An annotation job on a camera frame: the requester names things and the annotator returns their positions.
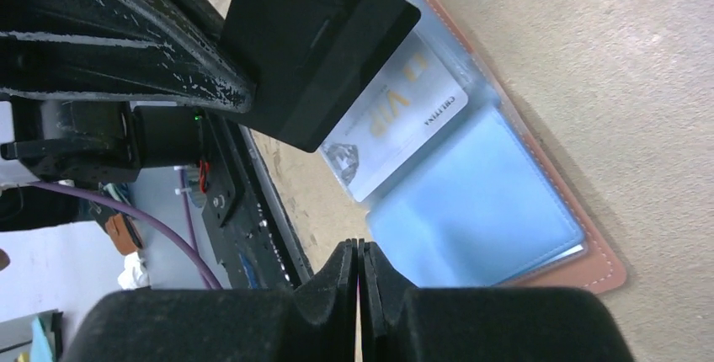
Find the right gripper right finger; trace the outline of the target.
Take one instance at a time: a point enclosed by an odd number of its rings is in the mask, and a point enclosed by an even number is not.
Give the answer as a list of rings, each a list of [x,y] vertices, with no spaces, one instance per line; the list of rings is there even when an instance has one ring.
[[[418,288],[360,241],[365,361],[632,361],[605,305],[563,287]]]

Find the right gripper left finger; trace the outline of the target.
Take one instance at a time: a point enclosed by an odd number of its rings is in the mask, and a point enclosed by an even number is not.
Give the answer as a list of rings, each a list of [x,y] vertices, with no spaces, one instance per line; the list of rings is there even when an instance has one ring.
[[[358,243],[295,290],[127,290],[87,314],[65,361],[352,361]]]

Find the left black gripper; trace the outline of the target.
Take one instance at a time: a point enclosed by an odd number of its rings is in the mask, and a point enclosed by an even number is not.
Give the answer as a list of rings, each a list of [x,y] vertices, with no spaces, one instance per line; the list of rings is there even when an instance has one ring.
[[[203,155],[203,112],[121,101],[240,114],[255,85],[169,0],[1,0],[1,91],[2,184],[96,184]]]

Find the brown leather card holder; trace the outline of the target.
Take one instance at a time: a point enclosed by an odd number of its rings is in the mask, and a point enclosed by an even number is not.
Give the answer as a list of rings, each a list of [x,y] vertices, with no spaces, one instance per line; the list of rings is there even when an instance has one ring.
[[[622,286],[624,264],[484,60],[438,0],[407,1],[420,12],[408,36],[468,103],[365,201],[349,195],[392,266],[421,287]]]

